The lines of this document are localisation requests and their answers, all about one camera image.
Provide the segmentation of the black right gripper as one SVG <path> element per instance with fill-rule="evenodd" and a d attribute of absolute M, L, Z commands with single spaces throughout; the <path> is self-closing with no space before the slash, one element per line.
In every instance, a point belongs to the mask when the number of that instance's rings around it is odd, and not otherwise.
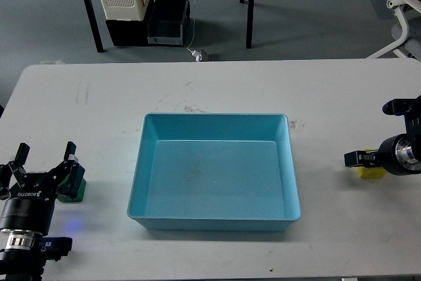
<path fill-rule="evenodd" d="M 376 168 L 378 163 L 390 174 L 420 174 L 420 160 L 412 152 L 406 134 L 386 139 L 376 150 L 357 150 L 344 154 L 346 167 Z"/>

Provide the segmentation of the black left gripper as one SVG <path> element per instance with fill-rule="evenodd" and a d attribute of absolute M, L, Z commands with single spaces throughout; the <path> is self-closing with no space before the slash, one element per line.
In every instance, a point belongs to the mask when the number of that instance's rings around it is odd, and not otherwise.
<path fill-rule="evenodd" d="M 46 173 L 27 174 L 24 164 L 29 151 L 30 146 L 21 143 L 14 160 L 1 165 L 1 199 L 9 197 L 1 213 L 1 230 L 29 231 L 44 237 L 50 229 L 57 195 L 75 197 L 85 168 L 76 157 L 76 144 L 69 141 L 63 161 L 55 168 Z M 17 184 L 10 189 L 12 176 Z M 70 185 L 67 185 L 69 187 L 59 189 L 67 176 L 70 176 Z"/>

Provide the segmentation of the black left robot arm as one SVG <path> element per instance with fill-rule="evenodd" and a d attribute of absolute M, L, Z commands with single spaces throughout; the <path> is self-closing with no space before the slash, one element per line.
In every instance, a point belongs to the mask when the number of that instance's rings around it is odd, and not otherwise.
<path fill-rule="evenodd" d="M 8 235 L 1 250 L 5 280 L 41 280 L 48 260 L 68 255 L 72 238 L 48 237 L 55 202 L 81 202 L 86 188 L 73 142 L 68 142 L 62 162 L 48 172 L 24 170 L 29 150 L 21 143 L 15 158 L 1 165 L 1 232 Z"/>

